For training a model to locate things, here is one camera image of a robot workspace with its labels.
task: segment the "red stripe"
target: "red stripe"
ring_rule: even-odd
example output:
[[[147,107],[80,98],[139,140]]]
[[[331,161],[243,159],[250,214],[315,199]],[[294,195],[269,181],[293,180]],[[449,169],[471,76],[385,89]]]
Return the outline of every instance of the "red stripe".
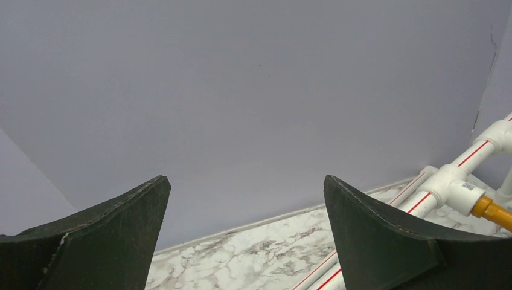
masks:
[[[480,149],[482,149],[487,143],[489,143],[489,140],[485,141],[482,145],[480,145],[480,147],[478,147],[473,153],[471,153],[468,157],[466,157],[466,159],[464,159],[461,164],[457,165],[458,167],[460,167],[461,165],[463,165],[469,158],[471,158],[474,154],[476,154]]]
[[[322,285],[320,285],[320,287],[317,290],[322,289],[325,285],[327,285],[327,283],[329,283],[331,280],[333,280],[334,277],[336,275],[338,275],[339,273],[341,273],[341,268],[339,270],[337,270],[336,273],[334,273],[331,277],[329,277],[329,279],[327,279],[327,281],[325,281]]]
[[[406,188],[404,188],[392,201],[390,201],[388,204],[392,204],[394,201],[397,200],[407,189],[409,189],[413,184],[416,183],[425,173],[423,172],[420,176],[418,176],[411,184],[407,185]]]
[[[297,287],[301,286],[301,284],[304,283],[304,281],[306,281],[311,275],[313,275],[313,273],[315,273],[321,266],[323,266],[325,263],[327,263],[327,261],[329,261],[329,259],[331,259],[331,257],[333,255],[335,255],[336,253],[337,253],[337,251],[335,251],[330,256],[328,256],[325,261],[323,261],[320,265],[318,265],[318,267],[316,267],[316,269],[314,269],[311,273],[309,273],[309,275],[306,276],[306,278],[304,278],[302,281],[300,281],[300,283],[298,283],[297,286],[295,286],[292,290],[295,290],[295,289],[297,289]]]
[[[430,192],[427,193],[420,201],[418,201],[417,204],[415,204],[412,209],[410,209],[407,213],[411,213],[418,205],[420,205],[426,198],[428,198],[430,195]]]

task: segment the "yellow pipe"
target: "yellow pipe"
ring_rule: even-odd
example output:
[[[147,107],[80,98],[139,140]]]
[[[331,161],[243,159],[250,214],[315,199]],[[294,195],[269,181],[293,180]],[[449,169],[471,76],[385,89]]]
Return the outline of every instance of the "yellow pipe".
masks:
[[[483,196],[471,210],[471,214],[477,218],[484,217],[485,219],[494,222],[512,231],[512,213],[499,205],[495,204],[492,199]]]

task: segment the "white marble surface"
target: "white marble surface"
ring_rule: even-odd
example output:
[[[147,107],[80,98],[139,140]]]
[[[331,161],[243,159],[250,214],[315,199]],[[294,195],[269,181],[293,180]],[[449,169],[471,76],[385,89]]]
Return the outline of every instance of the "white marble surface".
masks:
[[[490,190],[481,181],[468,182]],[[403,187],[371,196],[389,201]],[[495,224],[443,207],[427,220],[463,231],[505,237]],[[195,246],[156,255],[146,290],[171,289],[290,289],[334,250],[324,207]]]

